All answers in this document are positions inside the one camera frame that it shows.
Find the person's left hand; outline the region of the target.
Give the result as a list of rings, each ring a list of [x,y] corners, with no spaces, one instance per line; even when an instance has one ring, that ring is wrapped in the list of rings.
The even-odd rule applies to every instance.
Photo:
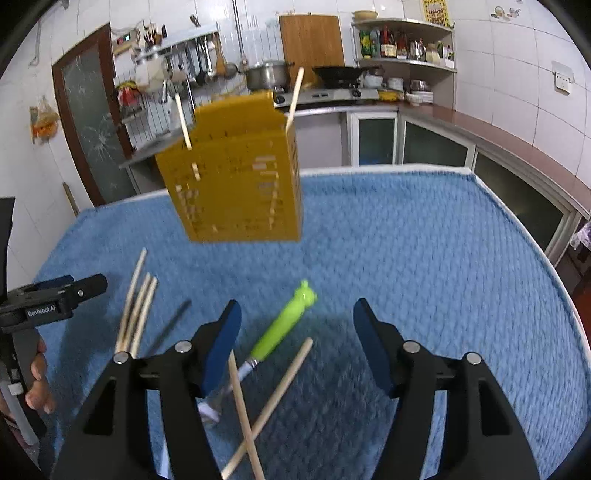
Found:
[[[43,410],[46,414],[51,414],[56,408],[56,402],[46,378],[47,362],[44,356],[45,352],[46,344],[43,338],[40,337],[36,347],[36,355],[30,365],[33,383],[26,393],[25,400],[32,410]]]

